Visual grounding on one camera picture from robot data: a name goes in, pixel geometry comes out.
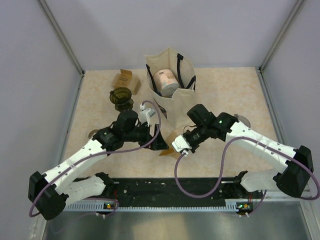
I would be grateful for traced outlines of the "olive green coffee dripper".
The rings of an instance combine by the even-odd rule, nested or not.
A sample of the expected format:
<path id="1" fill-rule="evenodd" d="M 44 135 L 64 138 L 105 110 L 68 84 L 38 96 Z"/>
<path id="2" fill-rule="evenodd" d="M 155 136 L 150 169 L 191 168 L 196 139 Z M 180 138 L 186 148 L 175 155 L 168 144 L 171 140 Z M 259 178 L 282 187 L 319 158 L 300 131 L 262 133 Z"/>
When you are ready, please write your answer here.
<path id="1" fill-rule="evenodd" d="M 123 112 L 133 109 L 132 92 L 127 87 L 117 87 L 109 93 L 109 100 L 116 111 Z"/>

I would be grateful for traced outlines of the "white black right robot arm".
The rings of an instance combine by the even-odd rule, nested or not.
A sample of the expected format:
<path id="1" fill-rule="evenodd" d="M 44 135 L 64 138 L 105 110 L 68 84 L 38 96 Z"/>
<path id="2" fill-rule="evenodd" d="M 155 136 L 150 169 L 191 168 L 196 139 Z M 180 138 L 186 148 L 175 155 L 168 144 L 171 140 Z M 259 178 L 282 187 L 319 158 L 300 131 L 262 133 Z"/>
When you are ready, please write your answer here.
<path id="1" fill-rule="evenodd" d="M 273 168 L 260 172 L 245 171 L 233 192 L 245 198 L 257 190 L 280 190 L 284 194 L 301 198 L 314 171 L 311 150 L 305 146 L 294 148 L 283 145 L 246 126 L 237 117 L 226 112 L 215 116 L 203 104 L 196 104 L 187 113 L 195 129 L 182 136 L 192 153 L 209 138 L 237 145 L 266 161 Z"/>

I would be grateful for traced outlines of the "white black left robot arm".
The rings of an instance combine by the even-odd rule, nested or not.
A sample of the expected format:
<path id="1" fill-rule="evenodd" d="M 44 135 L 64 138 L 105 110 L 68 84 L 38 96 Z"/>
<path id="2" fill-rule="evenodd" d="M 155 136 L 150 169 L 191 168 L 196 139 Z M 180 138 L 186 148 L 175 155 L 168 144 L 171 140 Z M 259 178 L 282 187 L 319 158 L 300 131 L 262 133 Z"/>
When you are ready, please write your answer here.
<path id="1" fill-rule="evenodd" d="M 124 153 L 124 143 L 139 145 L 129 149 L 130 153 L 141 149 L 167 149 L 161 135 L 161 122 L 156 123 L 154 133 L 150 133 L 150 117 L 158 114 L 153 108 L 140 113 L 133 110 L 121 112 L 110 126 L 98 129 L 80 150 L 62 163 L 44 173 L 34 172 L 28 183 L 27 196 L 32 203 L 29 216 L 36 217 L 33 211 L 37 210 L 38 215 L 49 221 L 75 202 L 93 196 L 109 198 L 114 187 L 108 174 L 96 173 L 82 180 L 78 177 L 106 156 Z"/>

